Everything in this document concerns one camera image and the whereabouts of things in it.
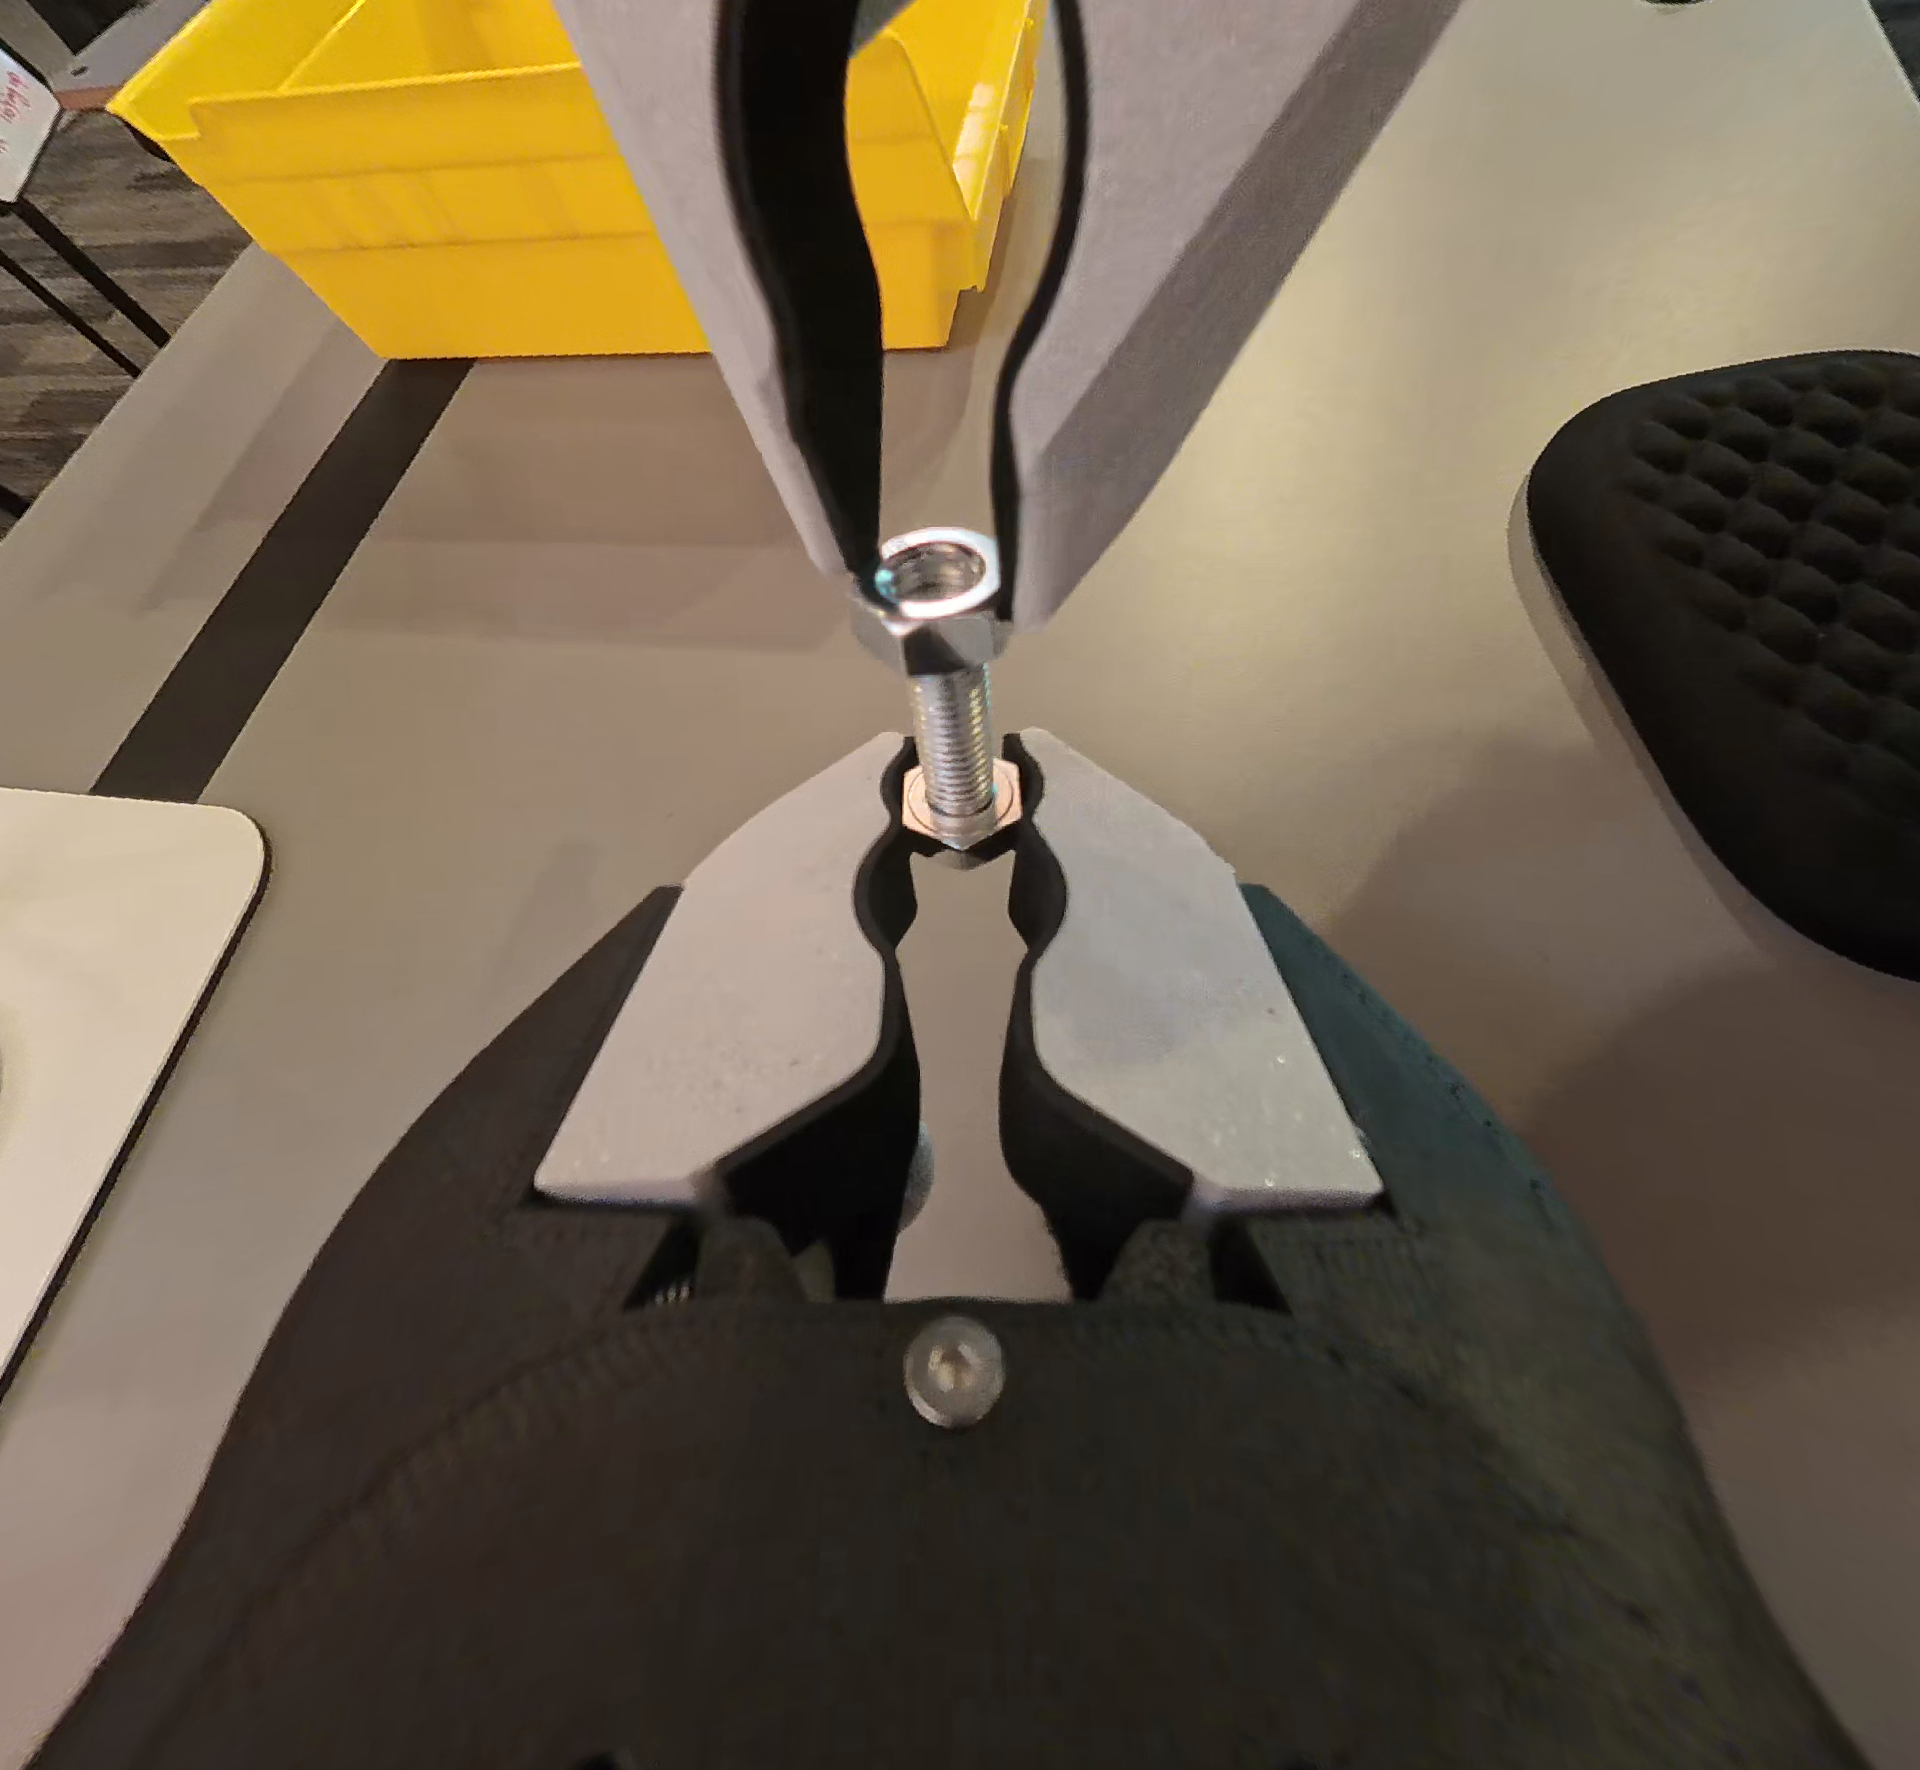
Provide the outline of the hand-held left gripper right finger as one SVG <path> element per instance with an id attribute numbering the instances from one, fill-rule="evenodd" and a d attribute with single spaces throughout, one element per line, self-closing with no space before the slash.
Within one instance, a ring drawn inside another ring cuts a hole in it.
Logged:
<path id="1" fill-rule="evenodd" d="M 1006 1170 L 1092 1302 L 1145 1226 L 1354 1216 L 1383 1184 L 1235 869 L 1049 730 L 1021 785 Z"/>

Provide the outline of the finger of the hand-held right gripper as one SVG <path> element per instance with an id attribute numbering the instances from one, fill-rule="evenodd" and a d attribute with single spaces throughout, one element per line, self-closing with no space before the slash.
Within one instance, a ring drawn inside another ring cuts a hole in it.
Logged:
<path id="1" fill-rule="evenodd" d="M 1058 215 L 998 377 L 1003 611 L 1151 494 L 1466 0 L 1053 0 Z"/>
<path id="2" fill-rule="evenodd" d="M 880 298 L 847 75 L 860 0 L 551 0 L 707 348 L 833 582 L 876 557 Z"/>

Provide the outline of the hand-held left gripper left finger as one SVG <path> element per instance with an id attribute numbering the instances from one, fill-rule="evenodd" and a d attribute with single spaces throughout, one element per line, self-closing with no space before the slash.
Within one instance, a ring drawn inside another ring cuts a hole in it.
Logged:
<path id="1" fill-rule="evenodd" d="M 899 942 L 908 743 L 882 733 L 686 876 L 534 1172 L 558 1204 L 757 1219 L 885 1294 L 920 1142 Z"/>

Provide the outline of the silver hex bolt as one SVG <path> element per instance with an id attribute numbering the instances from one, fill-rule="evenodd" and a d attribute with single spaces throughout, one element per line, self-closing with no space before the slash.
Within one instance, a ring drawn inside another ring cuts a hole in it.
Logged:
<path id="1" fill-rule="evenodd" d="M 914 762 L 900 785 L 906 832 L 956 866 L 985 862 L 1023 815 L 1019 762 L 1001 751 L 986 665 L 908 681 Z"/>

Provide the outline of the silver hex nut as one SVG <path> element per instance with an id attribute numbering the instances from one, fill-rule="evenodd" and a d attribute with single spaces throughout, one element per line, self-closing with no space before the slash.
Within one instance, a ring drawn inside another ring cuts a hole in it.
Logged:
<path id="1" fill-rule="evenodd" d="M 930 527 L 889 536 L 854 583 L 854 637 L 908 680 L 985 670 L 1014 637 L 1001 570 L 990 535 Z"/>

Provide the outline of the yellow plastic bin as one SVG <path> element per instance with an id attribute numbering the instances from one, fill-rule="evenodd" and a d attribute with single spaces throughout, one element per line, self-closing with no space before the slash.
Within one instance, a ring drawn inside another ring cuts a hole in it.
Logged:
<path id="1" fill-rule="evenodd" d="M 914 0 L 849 63 L 889 352 L 989 277 L 1044 0 Z M 213 0 L 108 111 L 378 357 L 702 355 L 548 0 Z"/>

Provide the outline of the whiteboard easel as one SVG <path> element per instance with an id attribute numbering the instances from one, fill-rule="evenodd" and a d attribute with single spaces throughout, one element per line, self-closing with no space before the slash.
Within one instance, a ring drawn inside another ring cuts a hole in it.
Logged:
<path id="1" fill-rule="evenodd" d="M 123 287 L 83 248 L 68 237 L 31 199 L 31 183 L 62 124 L 63 108 L 54 91 L 31 66 L 2 51 L 2 217 L 23 224 L 54 260 L 78 275 L 89 293 L 130 325 L 152 350 L 171 341 L 167 329 L 130 292 Z M 31 297 L 68 330 L 83 339 L 123 376 L 137 377 L 142 364 L 129 357 L 88 317 L 26 270 L 8 248 L 2 249 L 5 275 Z"/>

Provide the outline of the black padded wrist rest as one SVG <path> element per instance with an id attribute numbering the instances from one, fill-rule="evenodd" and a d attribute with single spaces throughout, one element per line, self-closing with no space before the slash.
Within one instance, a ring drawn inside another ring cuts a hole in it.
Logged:
<path id="1" fill-rule="evenodd" d="M 1676 807 L 1799 936 L 1917 976 L 1917 359 L 1720 365 L 1574 415 L 1528 535 Z"/>

